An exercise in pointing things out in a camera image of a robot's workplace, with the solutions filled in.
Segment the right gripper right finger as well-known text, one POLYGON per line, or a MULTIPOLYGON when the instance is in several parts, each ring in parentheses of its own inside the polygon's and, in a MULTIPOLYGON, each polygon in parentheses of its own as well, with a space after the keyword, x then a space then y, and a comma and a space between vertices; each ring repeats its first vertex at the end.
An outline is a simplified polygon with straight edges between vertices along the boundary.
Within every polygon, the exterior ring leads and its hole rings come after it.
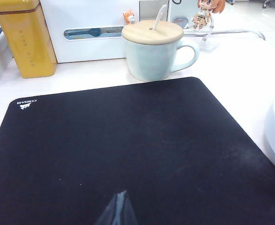
POLYGON ((136 225, 137 219, 127 191, 119 193, 118 200, 118 224, 136 225))

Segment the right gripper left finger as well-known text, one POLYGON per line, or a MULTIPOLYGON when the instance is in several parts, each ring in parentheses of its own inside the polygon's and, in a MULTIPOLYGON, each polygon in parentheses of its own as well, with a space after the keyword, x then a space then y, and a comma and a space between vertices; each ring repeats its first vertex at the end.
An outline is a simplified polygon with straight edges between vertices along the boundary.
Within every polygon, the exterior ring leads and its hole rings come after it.
POLYGON ((113 196, 105 210, 96 221, 96 225, 121 225, 121 213, 123 210, 123 193, 113 196))

